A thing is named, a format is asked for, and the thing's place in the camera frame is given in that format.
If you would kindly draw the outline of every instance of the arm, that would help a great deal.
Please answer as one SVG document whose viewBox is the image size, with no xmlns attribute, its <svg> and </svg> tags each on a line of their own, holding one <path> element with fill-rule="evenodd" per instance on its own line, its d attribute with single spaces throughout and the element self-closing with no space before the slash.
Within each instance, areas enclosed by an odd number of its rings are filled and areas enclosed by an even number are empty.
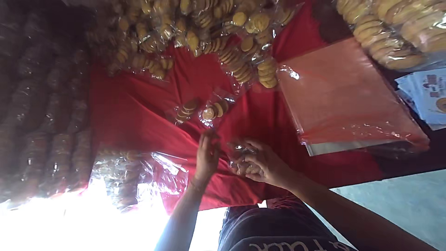
<svg viewBox="0 0 446 251">
<path fill-rule="evenodd" d="M 175 207 L 155 248 L 156 251 L 189 250 L 201 198 L 217 170 L 220 147 L 218 143 L 212 143 L 215 137 L 213 131 L 207 131 L 201 136 L 197 152 L 197 171 Z"/>
<path fill-rule="evenodd" d="M 291 170 L 269 146 L 251 140 L 246 143 L 257 149 L 258 154 L 246 156 L 245 161 L 261 169 L 257 174 L 247 174 L 248 178 L 289 190 L 359 250 L 436 251 L 380 215 Z"/>
</svg>

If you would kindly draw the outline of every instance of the person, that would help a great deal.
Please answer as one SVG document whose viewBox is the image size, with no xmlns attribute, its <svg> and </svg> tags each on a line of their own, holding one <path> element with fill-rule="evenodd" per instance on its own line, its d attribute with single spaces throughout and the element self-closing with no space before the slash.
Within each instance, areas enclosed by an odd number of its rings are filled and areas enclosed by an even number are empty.
<svg viewBox="0 0 446 251">
<path fill-rule="evenodd" d="M 201 136 L 196 173 L 173 211 L 156 251 L 189 250 L 198 207 L 217 170 L 219 143 L 216 141 L 211 131 Z M 219 251 L 355 250 L 338 242 L 303 202 L 319 212 L 357 250 L 436 250 L 378 214 L 292 170 L 269 146 L 254 140 L 245 140 L 244 144 L 255 150 L 255 154 L 244 156 L 244 160 L 261 169 L 246 176 L 286 189 L 293 197 L 267 201 L 268 208 L 228 208 L 220 232 Z"/>
</svg>

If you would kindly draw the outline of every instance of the red tablecloth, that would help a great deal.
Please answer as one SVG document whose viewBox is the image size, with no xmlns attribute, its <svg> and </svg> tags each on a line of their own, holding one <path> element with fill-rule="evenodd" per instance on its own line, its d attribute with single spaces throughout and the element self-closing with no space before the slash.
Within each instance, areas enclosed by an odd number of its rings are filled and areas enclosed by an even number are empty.
<svg viewBox="0 0 446 251">
<path fill-rule="evenodd" d="M 279 61 L 299 56 L 326 44 L 318 34 L 318 24 L 311 17 L 311 4 L 305 3 L 292 22 L 275 39 L 273 54 Z M 193 118 L 180 126 L 165 119 L 165 111 L 191 97 L 202 104 L 212 91 L 220 87 L 230 91 L 229 80 L 215 61 L 215 56 L 194 58 L 184 48 L 169 48 L 175 65 L 169 74 L 170 83 L 160 86 L 150 78 L 120 73 L 109 78 L 98 64 L 91 74 L 91 123 L 95 141 L 141 151 L 160 151 L 187 161 L 179 162 L 194 174 L 200 134 L 206 127 Z M 309 157 L 300 145 L 296 130 L 282 96 L 260 84 L 238 98 L 225 114 L 217 132 L 223 150 L 235 137 L 257 138 L 271 145 L 291 168 L 300 170 L 327 187 L 379 180 L 382 173 L 373 158 L 364 152 L 340 152 Z M 263 183 L 234 176 L 228 170 L 223 153 L 218 173 L 212 178 L 200 209 L 248 205 L 287 191 Z M 166 210 L 171 212 L 178 196 L 165 196 Z"/>
</svg>

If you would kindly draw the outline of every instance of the person's right hand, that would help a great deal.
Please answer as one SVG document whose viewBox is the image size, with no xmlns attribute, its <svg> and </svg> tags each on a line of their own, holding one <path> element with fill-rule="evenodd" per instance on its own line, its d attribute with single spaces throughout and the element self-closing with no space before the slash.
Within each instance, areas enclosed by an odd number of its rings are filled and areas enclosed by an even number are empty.
<svg viewBox="0 0 446 251">
<path fill-rule="evenodd" d="M 247 178 L 284 189 L 287 189 L 290 183 L 295 182 L 298 173 L 291 170 L 270 146 L 250 139 L 245 140 L 244 143 L 246 147 L 257 151 L 257 154 L 246 155 L 245 162 L 257 165 L 262 169 L 261 172 L 246 174 Z"/>
</svg>

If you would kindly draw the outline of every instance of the person's left hand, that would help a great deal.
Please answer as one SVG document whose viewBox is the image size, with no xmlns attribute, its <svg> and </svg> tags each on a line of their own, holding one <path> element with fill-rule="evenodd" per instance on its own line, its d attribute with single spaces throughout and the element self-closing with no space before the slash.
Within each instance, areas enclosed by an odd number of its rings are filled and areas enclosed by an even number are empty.
<svg viewBox="0 0 446 251">
<path fill-rule="evenodd" d="M 217 171 L 220 157 L 220 142 L 213 142 L 218 136 L 214 130 L 207 130 L 201 135 L 197 151 L 197 171 L 195 178 L 199 182 L 208 182 Z"/>
</svg>

